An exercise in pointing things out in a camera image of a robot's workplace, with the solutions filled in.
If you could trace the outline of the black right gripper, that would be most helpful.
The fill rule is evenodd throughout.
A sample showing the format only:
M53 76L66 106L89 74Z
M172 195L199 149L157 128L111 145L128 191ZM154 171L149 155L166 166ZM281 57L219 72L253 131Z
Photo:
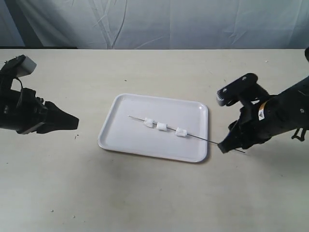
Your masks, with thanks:
M217 146L225 154L263 144L273 137L272 120L273 109L268 106L243 106L239 119L229 125L228 135Z

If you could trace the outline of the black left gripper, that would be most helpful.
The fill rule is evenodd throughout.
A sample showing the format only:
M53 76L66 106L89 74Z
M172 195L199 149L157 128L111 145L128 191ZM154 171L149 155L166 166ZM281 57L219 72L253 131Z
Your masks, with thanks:
M18 134L47 134L53 131L76 130L79 119L59 109L51 101L43 104L36 91L4 90L0 93L0 128Z

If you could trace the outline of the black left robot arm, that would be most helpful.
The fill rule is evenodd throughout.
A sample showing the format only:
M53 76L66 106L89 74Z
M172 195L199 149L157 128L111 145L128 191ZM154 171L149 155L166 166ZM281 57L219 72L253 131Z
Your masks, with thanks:
M36 91L23 87L21 80L0 72L0 128L18 134L46 134L72 131L79 119L58 108L53 102L36 96Z

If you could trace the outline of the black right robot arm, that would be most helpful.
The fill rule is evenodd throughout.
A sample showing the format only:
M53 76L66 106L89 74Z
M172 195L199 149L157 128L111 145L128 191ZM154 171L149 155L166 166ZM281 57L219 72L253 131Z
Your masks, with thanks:
M309 79L277 95L270 95L257 80L256 74L247 73L216 93L220 106L242 104L239 119L228 126L228 135L218 144L222 153L248 149L289 131L295 131L292 139L305 140L309 129Z

